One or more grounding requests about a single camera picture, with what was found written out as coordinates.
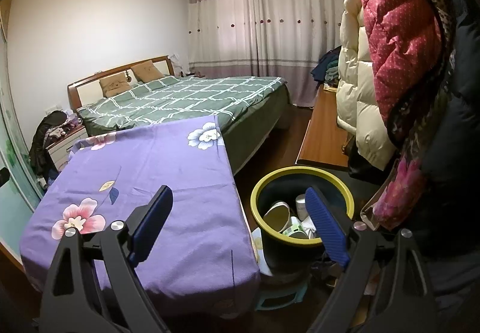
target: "trash can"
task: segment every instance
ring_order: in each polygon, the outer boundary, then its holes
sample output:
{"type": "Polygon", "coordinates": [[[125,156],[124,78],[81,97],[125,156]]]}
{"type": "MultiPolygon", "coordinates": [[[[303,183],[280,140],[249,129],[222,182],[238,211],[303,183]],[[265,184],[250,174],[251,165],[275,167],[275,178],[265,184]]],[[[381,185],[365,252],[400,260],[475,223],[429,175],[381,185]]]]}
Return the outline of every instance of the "trash can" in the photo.
{"type": "Polygon", "coordinates": [[[319,188],[330,204],[353,217],[353,196],[347,186],[331,173],[309,166],[292,166],[271,172],[255,185],[250,198],[251,212],[262,232],[263,252],[269,267],[295,271],[315,261],[324,252],[320,238],[290,238],[276,232],[263,220],[269,208],[279,200],[295,212],[295,198],[311,186],[319,188]]]}

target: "metal screw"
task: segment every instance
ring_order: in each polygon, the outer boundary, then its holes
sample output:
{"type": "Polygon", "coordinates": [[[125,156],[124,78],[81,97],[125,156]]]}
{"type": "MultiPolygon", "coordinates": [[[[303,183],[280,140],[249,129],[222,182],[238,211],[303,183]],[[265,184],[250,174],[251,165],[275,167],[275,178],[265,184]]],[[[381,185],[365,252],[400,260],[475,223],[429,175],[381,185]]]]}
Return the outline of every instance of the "metal screw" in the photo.
{"type": "Polygon", "coordinates": [[[75,229],[75,227],[71,227],[70,229],[65,230],[65,235],[67,237],[73,237],[76,232],[77,232],[77,229],[75,229]]]}
{"type": "Polygon", "coordinates": [[[367,230],[367,224],[366,223],[363,223],[363,222],[355,222],[353,224],[353,228],[355,230],[358,230],[360,232],[364,231],[364,230],[367,230]]]}
{"type": "Polygon", "coordinates": [[[121,220],[116,220],[110,225],[111,229],[115,231],[123,229],[124,226],[125,224],[121,220]]]}
{"type": "Polygon", "coordinates": [[[400,234],[402,234],[402,236],[405,237],[405,238],[413,237],[413,233],[409,229],[400,230],[400,234]]]}

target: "purple tablecloth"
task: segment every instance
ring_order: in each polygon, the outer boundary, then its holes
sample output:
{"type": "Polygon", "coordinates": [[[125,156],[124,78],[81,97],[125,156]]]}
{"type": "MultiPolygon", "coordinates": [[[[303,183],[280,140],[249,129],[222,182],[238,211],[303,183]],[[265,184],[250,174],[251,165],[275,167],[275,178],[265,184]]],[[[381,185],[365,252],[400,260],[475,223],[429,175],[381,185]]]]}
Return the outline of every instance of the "purple tablecloth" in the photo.
{"type": "MultiPolygon", "coordinates": [[[[217,117],[206,116],[77,142],[21,239],[31,283],[43,288],[66,228],[92,232],[125,220],[164,184],[173,190],[173,209],[136,268],[153,304],[164,316],[248,310],[258,266],[217,127],[217,117]]],[[[96,264],[108,289],[105,268],[96,264]]]]}

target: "curtain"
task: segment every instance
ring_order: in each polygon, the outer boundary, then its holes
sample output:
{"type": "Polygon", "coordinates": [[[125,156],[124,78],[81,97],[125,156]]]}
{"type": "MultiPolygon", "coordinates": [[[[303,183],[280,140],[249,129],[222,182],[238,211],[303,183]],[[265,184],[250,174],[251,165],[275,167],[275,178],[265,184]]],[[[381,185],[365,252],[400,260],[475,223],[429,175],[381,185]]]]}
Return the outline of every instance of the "curtain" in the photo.
{"type": "Polygon", "coordinates": [[[314,105],[310,75],[340,44],[343,0],[189,0],[190,70],[208,78],[277,76],[314,105]]]}

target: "brown pillow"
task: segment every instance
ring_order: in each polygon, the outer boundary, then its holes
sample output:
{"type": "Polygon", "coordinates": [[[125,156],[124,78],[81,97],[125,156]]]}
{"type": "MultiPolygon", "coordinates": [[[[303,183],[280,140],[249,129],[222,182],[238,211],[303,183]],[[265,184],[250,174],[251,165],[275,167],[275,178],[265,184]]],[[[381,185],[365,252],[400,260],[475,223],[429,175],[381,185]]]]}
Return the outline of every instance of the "brown pillow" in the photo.
{"type": "Polygon", "coordinates": [[[138,81],[147,83],[153,80],[159,80],[160,78],[165,77],[154,65],[151,60],[148,60],[144,63],[139,63],[138,65],[131,67],[135,78],[138,81]]]}
{"type": "Polygon", "coordinates": [[[123,72],[111,75],[110,77],[101,78],[99,81],[103,95],[107,98],[119,95],[120,93],[131,89],[127,82],[127,77],[125,77],[125,73],[123,72]]]}

